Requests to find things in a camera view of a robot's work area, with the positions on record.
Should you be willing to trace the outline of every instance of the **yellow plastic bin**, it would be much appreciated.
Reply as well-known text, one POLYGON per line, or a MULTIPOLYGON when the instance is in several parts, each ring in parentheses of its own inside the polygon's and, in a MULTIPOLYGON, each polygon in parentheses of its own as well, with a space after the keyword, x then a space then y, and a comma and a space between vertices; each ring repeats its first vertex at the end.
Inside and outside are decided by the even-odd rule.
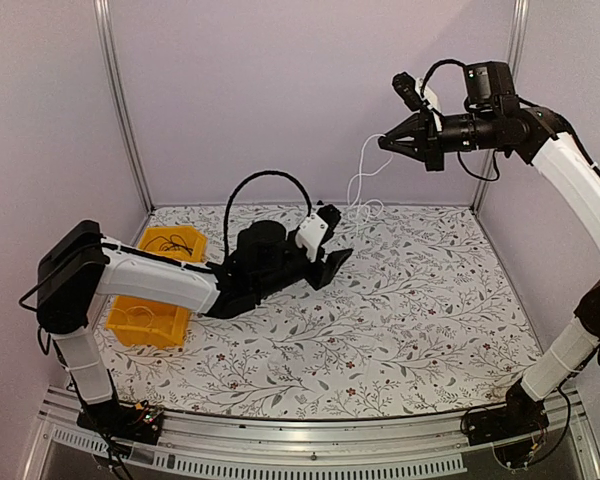
MULTIPOLYGON (((207 238, 191 226, 147 228, 138 248, 157 255, 198 263, 207 238)), ((186 308, 133 297, 117 297, 107 318, 120 343, 156 348, 184 345, 191 312, 186 308)))

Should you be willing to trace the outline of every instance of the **white wall panel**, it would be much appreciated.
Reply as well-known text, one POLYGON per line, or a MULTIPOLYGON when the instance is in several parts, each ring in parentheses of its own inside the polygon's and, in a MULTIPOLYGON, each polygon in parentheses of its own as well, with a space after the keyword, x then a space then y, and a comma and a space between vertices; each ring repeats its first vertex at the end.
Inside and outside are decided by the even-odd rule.
POLYGON ((78 221, 130 240, 142 217, 92 2, 0 0, 0 479, 16 478, 47 385, 63 377, 17 299, 78 221))
MULTIPOLYGON (((224 202, 251 172, 284 169, 316 198, 343 200, 359 149, 408 116, 391 79, 443 57, 504 59, 514 2, 488 0, 116 0, 116 45, 149 184, 158 204, 224 202)), ((462 108, 454 67, 432 81, 462 108)), ((370 149, 369 167, 386 153, 370 149)), ((482 155, 471 163, 478 168, 482 155)), ((426 174, 398 158, 367 196, 468 204, 475 181, 455 159, 426 174)), ((261 180, 243 200, 298 200, 261 180)))
MULTIPOLYGON (((600 164, 600 1, 530 3, 518 93, 568 118, 600 164)), ((483 220, 547 347, 600 278, 600 256, 534 169, 514 156, 502 170, 483 220)), ((600 369, 594 364, 578 385, 600 446, 600 369)))

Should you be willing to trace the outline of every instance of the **metal pole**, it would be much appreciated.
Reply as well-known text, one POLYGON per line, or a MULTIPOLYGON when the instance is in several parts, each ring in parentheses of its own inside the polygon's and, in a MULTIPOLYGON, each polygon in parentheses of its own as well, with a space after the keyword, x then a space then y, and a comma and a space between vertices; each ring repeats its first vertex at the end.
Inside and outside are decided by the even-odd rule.
POLYGON ((94 0, 94 6, 96 10, 96 21, 98 24, 98 34, 100 36, 100 46, 102 47, 104 66, 107 72, 107 78, 109 80, 109 87, 111 88, 111 97, 115 107, 118 125, 120 126, 120 134, 122 135, 122 141, 127 152, 129 167, 131 168, 131 173, 133 175, 136 189, 138 190, 138 195, 140 196, 140 200, 145 210, 147 213, 150 213, 154 210, 154 203, 151 198, 144 168, 142 167, 142 162, 140 160, 140 154, 138 152, 138 146, 133 134, 131 119, 127 109, 127 102, 124 96, 124 89, 122 88, 122 78, 120 76, 120 68, 118 66, 118 57, 116 54, 115 43, 113 41, 113 29, 111 27, 109 1, 94 0))
MULTIPOLYGON (((524 36, 527 30, 527 18, 529 16, 529 1, 528 0, 516 0, 516 4, 513 11, 513 23, 511 25, 511 36, 509 37, 509 53, 507 55, 507 62, 511 67, 511 74, 513 78, 518 75, 518 69, 520 67, 520 59, 522 58, 522 49, 524 46, 524 36)), ((493 175, 493 162, 491 161, 491 150, 485 153, 485 157, 482 164, 481 176, 485 178, 491 178, 493 175)), ((480 211, 484 205, 487 191, 489 190, 490 183, 480 181, 476 193, 473 196, 473 202, 471 209, 480 215, 480 211)))

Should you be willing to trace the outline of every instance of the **leaf pattern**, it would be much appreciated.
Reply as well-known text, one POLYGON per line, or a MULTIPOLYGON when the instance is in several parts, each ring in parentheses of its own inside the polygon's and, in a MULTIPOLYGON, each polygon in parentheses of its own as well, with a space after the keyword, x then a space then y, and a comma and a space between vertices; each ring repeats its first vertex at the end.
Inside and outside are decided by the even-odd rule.
MULTIPOLYGON (((223 207, 158 209, 191 224, 222 258, 223 207)), ((253 221, 295 228, 299 206, 236 206, 230 245, 253 221)), ((96 340, 122 399, 275 418, 382 417, 502 400, 539 357, 529 324, 473 216, 458 207, 386 207, 346 218, 328 249, 353 247, 331 285, 299 282, 231 320, 193 316, 183 348, 96 340)))

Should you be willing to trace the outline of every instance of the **aluminum frame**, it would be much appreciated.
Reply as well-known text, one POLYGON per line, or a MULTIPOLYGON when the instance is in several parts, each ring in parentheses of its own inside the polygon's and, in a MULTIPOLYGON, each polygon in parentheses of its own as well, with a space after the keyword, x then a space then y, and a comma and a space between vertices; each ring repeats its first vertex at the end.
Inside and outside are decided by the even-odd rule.
MULTIPOLYGON (((529 17, 529 0, 516 0, 513 10, 513 23, 511 25, 511 36, 509 37, 509 49, 507 53, 507 63, 511 67, 511 74, 515 80, 518 76, 520 68, 520 60, 522 58, 522 50, 524 47, 524 38, 527 31, 527 19, 529 17)), ((491 155, 493 150, 487 150, 484 156, 480 176, 483 178, 492 178, 494 174, 493 162, 491 155)), ((482 207, 487 197, 487 192, 490 187, 490 182, 480 180, 478 188, 473 196, 471 209, 476 212, 476 216, 480 215, 482 207)))
MULTIPOLYGON (((581 473, 586 479, 600 479, 600 456, 582 402, 573 386, 565 391, 572 405, 570 431, 578 447, 581 473)), ((555 393, 550 395, 545 407, 551 422, 549 430, 564 428, 566 408, 562 397, 555 393)), ((75 394, 49 388, 38 414, 38 434, 25 480, 40 478, 44 458, 58 429, 64 431, 65 436, 69 432, 84 437, 74 440, 74 446, 98 455, 101 448, 93 432, 75 424, 79 411, 75 394)), ((133 452, 129 463, 185 475, 184 465, 198 464, 246 468, 251 472, 274 469, 293 472, 294 478, 306 473, 306 478, 315 479, 320 478, 322 472, 343 469, 395 471, 400 465, 431 465, 491 448, 492 444, 469 446, 467 437, 460 432, 464 412, 385 419, 280 421, 167 411, 158 445, 130 444, 133 452)), ((495 445, 523 438, 525 436, 495 445)))
POLYGON ((533 338, 535 339, 536 344, 538 345, 538 348, 540 349, 540 352, 544 353, 544 348, 542 348, 542 343, 540 342, 540 337, 538 337, 538 332, 536 332, 536 329, 533 326, 533 323, 531 322, 531 317, 529 316, 529 313, 527 312, 527 309, 524 306, 522 297, 520 296, 520 294, 518 293, 518 290, 516 289, 516 284, 513 282, 511 275, 509 275, 509 272, 506 269, 504 262, 502 261, 502 257, 498 253, 498 250, 495 248, 495 244, 493 242, 493 239, 491 238, 491 235, 489 234, 489 231, 487 230, 486 226, 483 225, 482 220, 480 220, 480 216, 477 214, 477 212, 473 212, 473 218, 476 220, 476 223, 478 224, 478 227, 482 231, 482 234, 489 242, 491 251, 495 255, 496 260, 498 261, 498 265, 500 265, 500 268, 502 269, 502 273, 504 273, 504 277, 507 279, 507 283, 509 283, 509 287, 511 287, 513 296, 515 297, 516 302, 518 302, 518 305, 520 306, 520 310, 522 310, 522 314, 524 315, 525 319, 527 320, 527 323, 531 327, 531 333, 533 334, 533 338))
POLYGON ((118 55, 114 42, 113 27, 111 24, 111 13, 109 10, 109 0, 94 0, 96 22, 98 25, 98 34, 100 37, 100 46, 102 47, 102 56, 107 73, 107 80, 111 89, 111 99, 116 111, 116 118, 120 127, 120 135, 127 153, 127 160, 131 168, 131 174, 138 191, 138 196, 147 213, 154 209, 153 199, 149 190, 147 177, 144 173, 140 152, 133 133, 133 126, 127 108, 127 101, 124 95, 120 67, 118 65, 118 55))

